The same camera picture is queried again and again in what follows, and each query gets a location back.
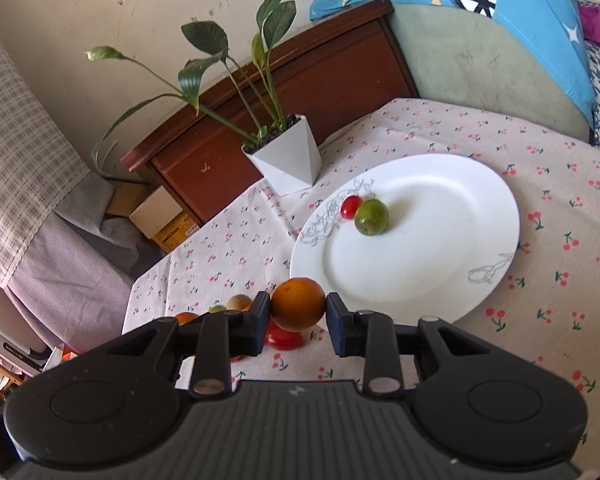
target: wooden headboard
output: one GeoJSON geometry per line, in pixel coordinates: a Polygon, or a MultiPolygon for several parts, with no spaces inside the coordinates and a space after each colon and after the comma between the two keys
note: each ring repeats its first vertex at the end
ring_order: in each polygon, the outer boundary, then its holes
{"type": "MultiPolygon", "coordinates": [[[[416,97],[413,79],[387,23],[394,11],[376,0],[316,23],[277,46],[272,74],[283,108],[306,115],[320,145],[329,135],[398,97],[416,97]]],[[[263,94],[252,64],[245,68],[263,94]]],[[[235,72],[258,119],[266,111],[235,72]]],[[[247,131],[254,125],[229,78],[201,101],[247,131]]],[[[146,166],[200,225],[262,176],[242,154],[242,137],[184,107],[122,158],[135,171],[146,166]]]]}

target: white plate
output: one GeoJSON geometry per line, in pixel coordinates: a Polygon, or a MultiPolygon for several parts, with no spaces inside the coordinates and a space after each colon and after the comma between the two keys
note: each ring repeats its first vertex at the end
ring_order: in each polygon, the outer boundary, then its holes
{"type": "Polygon", "coordinates": [[[290,273],[339,293],[352,311],[384,312],[400,324],[421,316],[453,322],[500,282],[519,235],[516,201],[490,168],[463,156],[408,156],[322,202],[296,241],[290,273]],[[352,194],[384,202],[387,231],[367,237],[340,216],[352,194]]]}

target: magenta fabric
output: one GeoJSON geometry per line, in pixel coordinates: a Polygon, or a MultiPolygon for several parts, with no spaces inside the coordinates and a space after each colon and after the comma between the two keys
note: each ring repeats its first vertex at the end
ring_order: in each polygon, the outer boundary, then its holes
{"type": "Polygon", "coordinates": [[[578,4],[585,40],[600,43],[600,8],[578,4]]]}

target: cherry print tablecloth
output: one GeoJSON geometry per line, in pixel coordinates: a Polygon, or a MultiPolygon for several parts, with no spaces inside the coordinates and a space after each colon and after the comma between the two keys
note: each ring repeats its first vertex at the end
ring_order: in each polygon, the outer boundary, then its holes
{"type": "MultiPolygon", "coordinates": [[[[234,294],[273,290],[288,279],[294,242],[314,208],[363,171],[419,153],[468,156],[503,176],[522,227],[508,275],[458,326],[567,378],[589,407],[576,463],[600,468],[600,150],[512,117],[395,100],[321,153],[313,188],[281,198],[257,182],[140,277],[125,332],[161,316],[202,314],[234,294]]],[[[323,330],[308,330],[304,339],[300,349],[266,346],[259,357],[234,363],[234,382],[362,376],[362,359],[337,358],[323,330]]],[[[403,368],[406,383],[414,383],[410,359],[403,368]]]]}

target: geometric planter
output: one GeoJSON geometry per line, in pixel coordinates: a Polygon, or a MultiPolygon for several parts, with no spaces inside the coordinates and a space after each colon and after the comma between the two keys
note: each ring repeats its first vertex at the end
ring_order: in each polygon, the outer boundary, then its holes
{"type": "Polygon", "coordinates": [[[311,187],[322,167],[320,152],[305,116],[253,155],[245,153],[280,196],[311,187]]]}

